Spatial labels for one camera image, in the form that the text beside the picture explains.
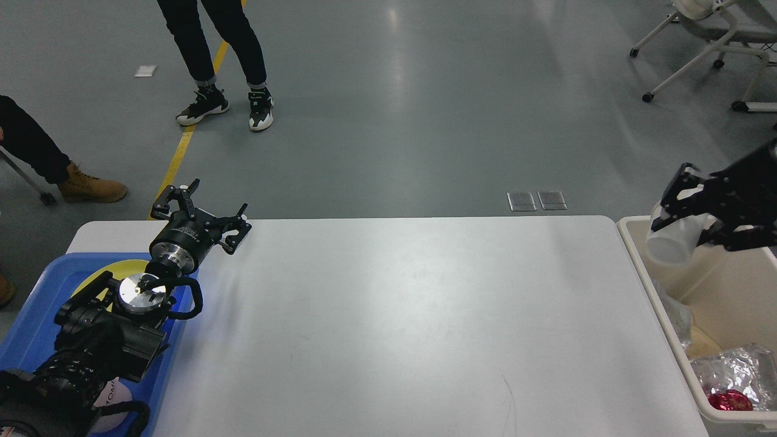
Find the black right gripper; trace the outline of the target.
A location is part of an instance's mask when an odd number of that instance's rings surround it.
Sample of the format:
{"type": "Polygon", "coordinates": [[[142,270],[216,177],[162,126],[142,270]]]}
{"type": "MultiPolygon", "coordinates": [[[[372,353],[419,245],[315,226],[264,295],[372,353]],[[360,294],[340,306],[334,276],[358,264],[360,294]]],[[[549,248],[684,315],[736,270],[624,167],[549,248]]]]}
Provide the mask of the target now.
{"type": "Polygon", "coordinates": [[[697,247],[719,245],[735,252],[775,246],[775,166],[775,139],[722,171],[705,174],[692,163],[680,164],[650,229],[659,232],[710,207],[716,221],[702,230],[697,247]]]}

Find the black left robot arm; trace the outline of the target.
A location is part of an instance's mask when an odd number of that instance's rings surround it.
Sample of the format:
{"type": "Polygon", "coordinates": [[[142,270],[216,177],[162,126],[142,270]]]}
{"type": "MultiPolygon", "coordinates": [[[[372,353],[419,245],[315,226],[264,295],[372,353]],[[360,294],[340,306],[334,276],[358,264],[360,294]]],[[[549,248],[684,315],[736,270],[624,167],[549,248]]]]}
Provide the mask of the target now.
{"type": "Polygon", "coordinates": [[[203,310],[194,272],[213,246],[233,254],[251,225],[246,205],[217,217],[191,196],[200,180],[169,185],[151,216],[166,226],[149,245],[142,272],[118,279],[99,273],[56,312],[53,354],[34,371],[2,371],[2,426],[19,436],[87,436],[100,418],[133,413],[127,436],[140,436],[148,404],[128,400],[97,405],[109,382],[141,382],[167,349],[165,323],[191,320],[203,310]]]}

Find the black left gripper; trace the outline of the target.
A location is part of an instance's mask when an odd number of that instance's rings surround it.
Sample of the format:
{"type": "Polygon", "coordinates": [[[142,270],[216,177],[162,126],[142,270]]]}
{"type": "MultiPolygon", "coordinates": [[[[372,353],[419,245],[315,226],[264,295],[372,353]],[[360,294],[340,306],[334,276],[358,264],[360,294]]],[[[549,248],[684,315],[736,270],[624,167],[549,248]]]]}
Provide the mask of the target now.
{"type": "Polygon", "coordinates": [[[168,223],[152,241],[149,252],[155,268],[149,272],[161,274],[191,274],[214,245],[222,247],[228,255],[237,251],[252,225],[245,216],[249,207],[244,203],[235,215],[206,219],[205,226],[197,222],[199,209],[191,195],[197,190],[200,179],[189,185],[167,185],[152,203],[150,219],[168,223]]]}

